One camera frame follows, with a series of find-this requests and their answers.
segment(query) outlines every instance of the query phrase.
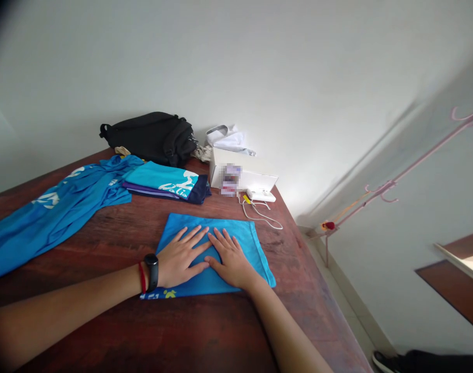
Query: white box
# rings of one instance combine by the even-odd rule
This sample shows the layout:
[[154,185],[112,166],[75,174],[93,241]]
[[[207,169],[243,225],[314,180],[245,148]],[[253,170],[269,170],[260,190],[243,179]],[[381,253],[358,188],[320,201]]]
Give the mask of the white box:
[[210,186],[222,188],[224,166],[228,163],[241,167],[238,189],[246,191],[249,188],[271,190],[278,181],[278,174],[266,160],[246,154],[213,148],[210,159]]

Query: purple cloth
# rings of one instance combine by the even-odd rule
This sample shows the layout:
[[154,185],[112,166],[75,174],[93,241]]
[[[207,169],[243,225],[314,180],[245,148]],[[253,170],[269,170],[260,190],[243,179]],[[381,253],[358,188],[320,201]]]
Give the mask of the purple cloth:
[[159,192],[148,192],[148,191],[141,191],[137,189],[132,189],[132,188],[126,188],[130,192],[136,192],[138,194],[146,194],[146,195],[151,195],[151,196],[162,196],[162,197],[169,197],[172,199],[179,199],[178,196],[173,195],[172,193],[162,193],[161,191]]
[[136,185],[136,184],[132,184],[132,183],[127,182],[127,181],[124,181],[122,183],[122,186],[125,187],[127,190],[132,190],[132,191],[135,191],[135,192],[138,192],[138,193],[166,196],[166,197],[179,199],[179,196],[177,196],[176,194],[171,193],[169,191],[163,191],[163,190],[159,190],[159,189],[149,188],[147,186]]

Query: blue t-shirt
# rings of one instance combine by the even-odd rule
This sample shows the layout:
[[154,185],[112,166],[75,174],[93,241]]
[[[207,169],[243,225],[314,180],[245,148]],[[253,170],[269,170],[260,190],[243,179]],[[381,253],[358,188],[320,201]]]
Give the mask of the blue t-shirt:
[[105,206],[131,202],[125,174],[143,164],[115,155],[79,167],[58,185],[0,221],[0,276],[65,241]]
[[[226,228],[231,236],[235,236],[238,239],[245,256],[257,273],[261,275],[272,288],[276,286],[276,279],[269,269],[266,255],[264,254],[264,251],[262,251],[261,244],[257,237],[255,223],[251,221],[205,219],[190,215],[171,213],[167,219],[167,224],[165,225],[164,233],[162,234],[156,253],[158,254],[161,252],[183,227],[188,227],[187,232],[190,232],[198,225],[201,225],[202,228],[206,226],[210,227],[211,233],[213,233],[214,228],[217,228],[221,232],[223,228]],[[205,235],[198,245],[207,241],[208,238],[207,235]],[[193,261],[191,266],[203,262],[206,256],[213,256],[216,260],[221,262],[221,257],[217,253],[217,250],[214,246],[211,246],[205,252],[200,254]],[[171,289],[157,288],[151,293],[140,295],[140,298],[176,298],[190,295],[231,293],[237,291],[240,291],[240,289],[229,285],[212,268],[207,268],[201,274],[196,275],[188,282]]]
[[181,168],[147,162],[126,177],[126,181],[159,190],[167,190],[183,199],[188,199],[198,180],[198,175]]

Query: hand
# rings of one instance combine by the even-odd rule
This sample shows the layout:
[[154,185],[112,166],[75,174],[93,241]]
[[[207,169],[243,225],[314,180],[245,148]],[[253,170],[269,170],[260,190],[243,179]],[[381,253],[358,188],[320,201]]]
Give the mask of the hand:
[[231,239],[226,229],[223,229],[222,232],[224,235],[214,228],[216,236],[208,234],[210,242],[221,256],[222,264],[211,256],[206,256],[205,261],[229,285],[250,291],[256,283],[264,279],[248,262],[236,237],[233,236],[233,239]]
[[193,246],[199,243],[203,236],[209,231],[209,227],[206,227],[196,234],[201,228],[202,227],[199,225],[181,238],[188,230],[188,228],[184,227],[174,239],[158,253],[159,281],[157,285],[159,287],[173,288],[190,280],[209,267],[208,263],[198,263],[189,268],[190,264],[197,256],[212,246],[210,242],[207,242],[193,249]]

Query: red string bracelet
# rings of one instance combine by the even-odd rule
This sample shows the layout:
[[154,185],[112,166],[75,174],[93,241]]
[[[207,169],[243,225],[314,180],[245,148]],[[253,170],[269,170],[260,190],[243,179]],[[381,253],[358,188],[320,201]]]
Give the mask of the red string bracelet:
[[141,293],[146,294],[147,292],[147,281],[145,279],[145,272],[143,272],[143,266],[141,262],[138,263],[139,271],[141,272]]

